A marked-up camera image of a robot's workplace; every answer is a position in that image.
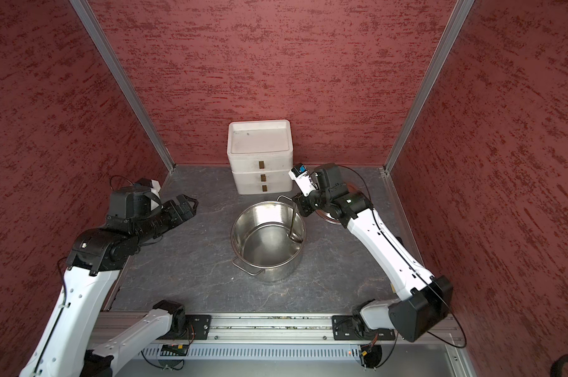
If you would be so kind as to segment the metal ladle spoon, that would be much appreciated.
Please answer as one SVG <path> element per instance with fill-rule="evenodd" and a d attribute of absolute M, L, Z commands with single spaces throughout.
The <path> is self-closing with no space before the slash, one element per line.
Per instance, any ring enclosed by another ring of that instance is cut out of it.
<path fill-rule="evenodd" d="M 293 243 L 303 243 L 304 242 L 303 238 L 299 237 L 295 234 L 295 224 L 296 224 L 296 210 L 293 210 L 293 213 L 291 215 L 291 222 L 290 222 L 290 226 L 289 226 L 288 238 Z"/>

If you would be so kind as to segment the stainless steel pot lid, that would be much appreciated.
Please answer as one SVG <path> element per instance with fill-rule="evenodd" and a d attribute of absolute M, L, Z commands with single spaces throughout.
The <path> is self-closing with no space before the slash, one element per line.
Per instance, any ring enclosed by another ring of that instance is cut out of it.
<path fill-rule="evenodd" d="M 352 184 L 351 182 L 348 182 L 347 185 L 349 193 L 361 193 L 369 201 L 372 201 L 370 194 L 368 194 L 365 190 L 357 187 L 357 185 Z M 330 213 L 324 210 L 316 210 L 315 213 L 329 224 L 340 225 L 340 220 L 334 218 Z"/>

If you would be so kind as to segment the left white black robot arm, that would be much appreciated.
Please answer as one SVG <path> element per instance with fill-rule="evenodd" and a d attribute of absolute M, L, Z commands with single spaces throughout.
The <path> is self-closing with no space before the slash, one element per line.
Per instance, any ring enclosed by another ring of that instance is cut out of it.
<path fill-rule="evenodd" d="M 142 179 L 112 191 L 105 223 L 81 233 L 62 270 L 61 292 L 22 376 L 115 376 L 167 334 L 194 337 L 182 304 L 161 300 L 115 339 L 91 348 L 103 303 L 126 262 L 150 241 L 194 218 L 196 199 L 161 200 L 158 182 Z"/>

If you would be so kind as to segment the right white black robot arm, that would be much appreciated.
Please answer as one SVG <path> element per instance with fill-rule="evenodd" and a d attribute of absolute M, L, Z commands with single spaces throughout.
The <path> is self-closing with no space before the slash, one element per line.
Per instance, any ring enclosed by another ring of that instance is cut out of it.
<path fill-rule="evenodd" d="M 362 304 L 359 324 L 395 330 L 414 342 L 451 312 L 453 285 L 420 264 L 384 224 L 367 192 L 350 191 L 335 163 L 309 171 L 301 163 L 289 171 L 300 193 L 293 197 L 299 213 L 317 211 L 337 220 L 367 249 L 384 271 L 396 299 Z"/>

